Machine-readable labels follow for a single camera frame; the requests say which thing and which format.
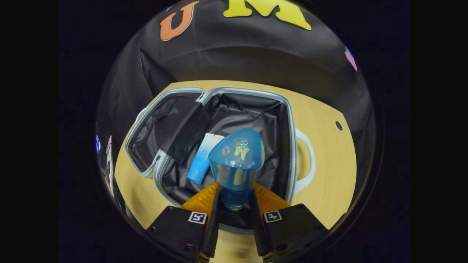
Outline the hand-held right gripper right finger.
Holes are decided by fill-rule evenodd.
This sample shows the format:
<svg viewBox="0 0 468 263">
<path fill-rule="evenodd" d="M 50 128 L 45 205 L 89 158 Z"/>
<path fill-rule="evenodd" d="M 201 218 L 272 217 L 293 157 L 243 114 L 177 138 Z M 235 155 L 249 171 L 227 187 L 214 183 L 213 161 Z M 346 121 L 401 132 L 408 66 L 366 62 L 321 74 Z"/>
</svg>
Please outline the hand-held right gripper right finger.
<svg viewBox="0 0 468 263">
<path fill-rule="evenodd" d="M 264 263 L 304 263 L 323 247 L 329 231 L 306 205 L 291 205 L 258 183 L 250 205 L 256 249 Z"/>
</svg>

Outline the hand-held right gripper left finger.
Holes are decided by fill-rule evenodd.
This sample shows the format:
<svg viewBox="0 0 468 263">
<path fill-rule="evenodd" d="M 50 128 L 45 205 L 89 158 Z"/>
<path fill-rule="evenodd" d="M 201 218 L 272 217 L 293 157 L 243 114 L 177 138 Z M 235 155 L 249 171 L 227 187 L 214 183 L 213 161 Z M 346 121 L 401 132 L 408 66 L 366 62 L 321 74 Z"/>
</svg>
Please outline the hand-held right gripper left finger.
<svg viewBox="0 0 468 263">
<path fill-rule="evenodd" d="M 208 263 L 215 256 L 219 233 L 218 183 L 213 183 L 179 207 L 163 209 L 146 235 L 178 263 Z"/>
</svg>

